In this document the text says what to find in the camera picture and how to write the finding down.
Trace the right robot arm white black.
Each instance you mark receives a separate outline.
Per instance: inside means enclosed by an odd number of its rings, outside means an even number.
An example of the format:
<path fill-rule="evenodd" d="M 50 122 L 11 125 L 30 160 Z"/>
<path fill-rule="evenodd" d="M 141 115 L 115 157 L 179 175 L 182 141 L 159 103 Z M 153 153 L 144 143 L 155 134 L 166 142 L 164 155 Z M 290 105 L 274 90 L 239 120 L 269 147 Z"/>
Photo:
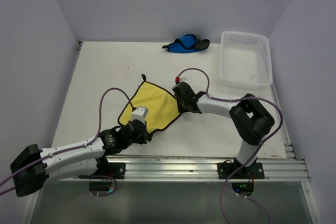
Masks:
<path fill-rule="evenodd" d="M 195 93 L 184 81 L 176 84 L 172 90 L 181 113 L 214 114 L 232 119 L 242 139 L 234 159 L 234 172 L 240 178 L 250 175 L 252 165 L 257 160 L 257 147 L 275 124 L 272 115 L 256 97 L 247 94 L 237 102 L 219 101 L 208 97 L 203 91 Z"/>

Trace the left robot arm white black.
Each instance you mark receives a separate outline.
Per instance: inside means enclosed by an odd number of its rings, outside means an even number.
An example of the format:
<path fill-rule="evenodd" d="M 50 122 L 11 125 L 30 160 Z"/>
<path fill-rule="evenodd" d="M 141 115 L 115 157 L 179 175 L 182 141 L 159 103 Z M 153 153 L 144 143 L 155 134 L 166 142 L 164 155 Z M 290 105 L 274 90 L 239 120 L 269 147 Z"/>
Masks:
<path fill-rule="evenodd" d="M 118 171 L 107 157 L 151 139 L 146 124 L 133 120 L 75 144 L 57 148 L 30 145 L 10 165 L 16 195 L 28 196 L 40 190 L 45 182 L 68 177 L 106 179 L 109 184 L 115 184 Z"/>

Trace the yellow towel black trim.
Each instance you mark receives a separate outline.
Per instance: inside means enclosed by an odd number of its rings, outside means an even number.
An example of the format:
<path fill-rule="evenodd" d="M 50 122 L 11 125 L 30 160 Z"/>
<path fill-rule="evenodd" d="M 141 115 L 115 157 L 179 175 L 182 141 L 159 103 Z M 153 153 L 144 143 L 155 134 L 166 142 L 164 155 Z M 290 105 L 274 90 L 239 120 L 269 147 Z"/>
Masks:
<path fill-rule="evenodd" d="M 181 113 L 178 111 L 177 100 L 172 93 L 157 84 L 148 82 L 146 75 L 141 76 L 143 81 L 131 97 L 131 102 L 135 108 L 143 106 L 148 109 L 145 117 L 146 130 L 152 135 L 165 131 L 181 116 Z"/>

